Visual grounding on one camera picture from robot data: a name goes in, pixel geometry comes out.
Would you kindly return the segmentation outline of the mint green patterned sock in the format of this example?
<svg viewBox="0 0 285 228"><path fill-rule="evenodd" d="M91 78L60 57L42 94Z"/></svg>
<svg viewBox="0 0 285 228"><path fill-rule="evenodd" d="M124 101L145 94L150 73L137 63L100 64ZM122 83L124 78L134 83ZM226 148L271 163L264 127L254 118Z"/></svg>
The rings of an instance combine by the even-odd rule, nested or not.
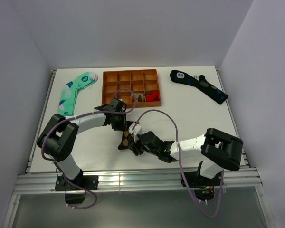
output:
<svg viewBox="0 0 285 228"><path fill-rule="evenodd" d="M85 72L66 83L62 89L57 113L62 116L74 114L76 99L79 91L86 89L98 80L94 72Z"/></svg>

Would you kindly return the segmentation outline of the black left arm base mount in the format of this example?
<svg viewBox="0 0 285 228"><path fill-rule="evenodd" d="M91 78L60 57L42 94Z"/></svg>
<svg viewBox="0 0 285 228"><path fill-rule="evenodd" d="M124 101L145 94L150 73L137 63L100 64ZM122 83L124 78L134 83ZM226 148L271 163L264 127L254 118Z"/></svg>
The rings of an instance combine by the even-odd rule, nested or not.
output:
<svg viewBox="0 0 285 228"><path fill-rule="evenodd" d="M93 190L98 188L98 179L99 176L97 175L83 175L74 180L69 180L62 175L57 177L54 190L65 192L65 203L68 206L75 209L87 209L97 203L98 198ZM91 205L83 206L82 204L89 195L94 197L94 202Z"/></svg>

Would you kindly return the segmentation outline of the wooden compartment tray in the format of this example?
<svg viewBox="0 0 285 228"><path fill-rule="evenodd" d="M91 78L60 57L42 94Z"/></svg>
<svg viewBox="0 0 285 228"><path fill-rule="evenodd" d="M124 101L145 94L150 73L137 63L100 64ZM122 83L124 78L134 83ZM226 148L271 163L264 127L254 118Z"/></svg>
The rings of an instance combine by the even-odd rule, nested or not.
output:
<svg viewBox="0 0 285 228"><path fill-rule="evenodd" d="M159 92L159 101L137 102L136 107L161 106L160 86L156 69L136 69L104 71L102 86L102 104L107 104L113 97L123 99L128 108L132 108L131 94L144 93L145 97L153 91Z"/></svg>

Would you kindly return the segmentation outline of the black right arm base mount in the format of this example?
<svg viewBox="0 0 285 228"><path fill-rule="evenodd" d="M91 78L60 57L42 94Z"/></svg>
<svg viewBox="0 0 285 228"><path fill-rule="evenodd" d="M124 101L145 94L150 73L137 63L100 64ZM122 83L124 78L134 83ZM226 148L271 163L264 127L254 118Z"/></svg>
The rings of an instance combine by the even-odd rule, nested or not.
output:
<svg viewBox="0 0 285 228"><path fill-rule="evenodd" d="M189 194L194 200L209 201L215 198L215 187L220 186L222 173L217 173L214 178L209 179L198 174L198 172L184 172L181 175L181 184L184 188L189 187Z"/></svg>

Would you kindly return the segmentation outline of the rolled red sock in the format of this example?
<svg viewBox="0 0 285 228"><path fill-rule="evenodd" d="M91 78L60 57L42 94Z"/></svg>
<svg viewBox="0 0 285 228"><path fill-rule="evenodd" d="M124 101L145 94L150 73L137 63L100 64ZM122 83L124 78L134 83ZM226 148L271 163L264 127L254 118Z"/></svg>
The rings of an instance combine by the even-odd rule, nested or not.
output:
<svg viewBox="0 0 285 228"><path fill-rule="evenodd" d="M155 101L159 101L159 92L158 91L153 91L150 95L146 96L146 101L147 102L155 102Z"/></svg>

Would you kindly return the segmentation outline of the black blue sports sock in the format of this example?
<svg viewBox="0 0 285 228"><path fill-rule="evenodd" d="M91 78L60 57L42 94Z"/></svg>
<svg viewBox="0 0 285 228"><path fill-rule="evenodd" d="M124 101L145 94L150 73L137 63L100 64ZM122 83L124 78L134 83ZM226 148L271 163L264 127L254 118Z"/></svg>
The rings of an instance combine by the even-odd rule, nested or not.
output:
<svg viewBox="0 0 285 228"><path fill-rule="evenodd" d="M228 99L228 95L221 89L218 89L216 86L209 83L204 75L191 76L179 70L172 70L170 79L174 83L197 88L220 105Z"/></svg>

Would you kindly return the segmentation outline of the aluminium table edge rail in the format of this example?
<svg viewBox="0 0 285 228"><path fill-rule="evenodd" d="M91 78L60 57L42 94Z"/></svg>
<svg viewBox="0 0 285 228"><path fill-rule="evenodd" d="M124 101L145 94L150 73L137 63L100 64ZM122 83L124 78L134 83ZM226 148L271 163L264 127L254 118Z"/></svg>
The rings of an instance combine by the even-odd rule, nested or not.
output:
<svg viewBox="0 0 285 228"><path fill-rule="evenodd" d="M179 169L136 170L136 171L104 171L87 172L85 175L97 175L98 186L95 193L123 192L123 191L150 191L150 190L183 190ZM16 179L14 195L50 194L58 193L55 190L56 173L28 173ZM256 168L241 168L238 171L224 171L224 186L259 187L262 186Z"/></svg>

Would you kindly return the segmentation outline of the rolled orange green argyle sock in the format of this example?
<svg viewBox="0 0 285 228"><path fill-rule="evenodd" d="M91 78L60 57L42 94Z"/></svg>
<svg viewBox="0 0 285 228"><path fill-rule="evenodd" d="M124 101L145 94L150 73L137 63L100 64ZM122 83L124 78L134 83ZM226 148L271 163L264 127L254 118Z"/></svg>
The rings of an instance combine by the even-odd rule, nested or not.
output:
<svg viewBox="0 0 285 228"><path fill-rule="evenodd" d="M137 102L145 102L145 94L144 93L131 94L131 102L134 103L135 100Z"/></svg>

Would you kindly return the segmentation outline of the brown argyle sock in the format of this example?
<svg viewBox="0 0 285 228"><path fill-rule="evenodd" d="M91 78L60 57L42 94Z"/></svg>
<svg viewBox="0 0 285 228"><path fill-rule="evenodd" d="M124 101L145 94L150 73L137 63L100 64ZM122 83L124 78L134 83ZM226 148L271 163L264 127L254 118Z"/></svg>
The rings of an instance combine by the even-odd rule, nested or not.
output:
<svg viewBox="0 0 285 228"><path fill-rule="evenodd" d="M129 134L128 129L130 125L134 123L132 121L127 121L127 129L125 129L122 133L122 140L121 143L118 145L118 150L126 150L129 149L129 141L134 140L135 135Z"/></svg>

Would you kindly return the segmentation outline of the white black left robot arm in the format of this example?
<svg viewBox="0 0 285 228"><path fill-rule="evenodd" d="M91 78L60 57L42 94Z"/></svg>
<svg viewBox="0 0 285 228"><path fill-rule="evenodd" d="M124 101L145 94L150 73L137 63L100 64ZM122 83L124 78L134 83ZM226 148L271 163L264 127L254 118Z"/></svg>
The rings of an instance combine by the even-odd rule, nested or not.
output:
<svg viewBox="0 0 285 228"><path fill-rule="evenodd" d="M76 164L71 152L78 134L96 127L110 125L115 131L126 128L127 105L113 98L110 103L96 107L92 112L64 117L55 114L38 138L37 146L45 160L52 161L66 177L66 185L73 190L83 186L83 171Z"/></svg>

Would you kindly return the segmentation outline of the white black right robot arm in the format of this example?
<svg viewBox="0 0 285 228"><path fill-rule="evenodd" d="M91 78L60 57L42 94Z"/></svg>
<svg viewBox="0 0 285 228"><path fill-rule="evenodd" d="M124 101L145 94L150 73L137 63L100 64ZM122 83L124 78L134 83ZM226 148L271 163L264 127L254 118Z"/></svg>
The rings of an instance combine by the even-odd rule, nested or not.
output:
<svg viewBox="0 0 285 228"><path fill-rule="evenodd" d="M128 132L133 137L128 142L128 148L136 156L146 152L166 163L206 157L200 162L196 173L196 180L201 185L207 185L223 170L240 169L243 141L215 128L208 128L205 134L180 142L163 141L151 131L143 133L142 127L135 124L129 127Z"/></svg>

